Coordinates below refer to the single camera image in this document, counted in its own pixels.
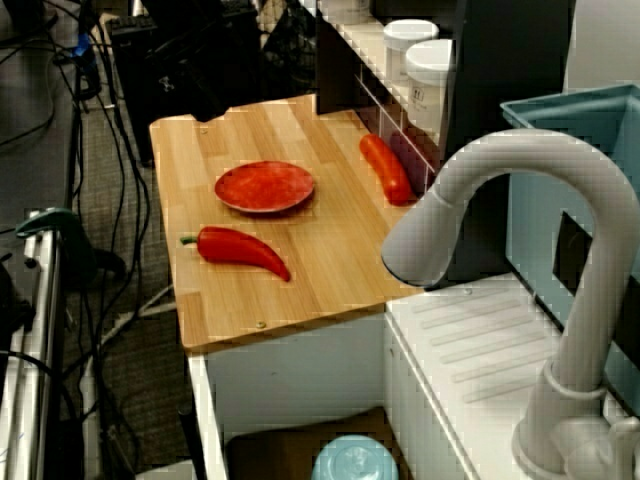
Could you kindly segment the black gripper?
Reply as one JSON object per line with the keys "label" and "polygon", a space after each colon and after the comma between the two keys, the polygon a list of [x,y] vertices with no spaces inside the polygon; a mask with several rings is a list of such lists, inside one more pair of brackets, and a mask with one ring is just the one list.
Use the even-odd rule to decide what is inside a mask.
{"label": "black gripper", "polygon": [[189,113],[200,122],[220,117],[232,106],[227,89],[220,82],[194,79],[189,93]]}

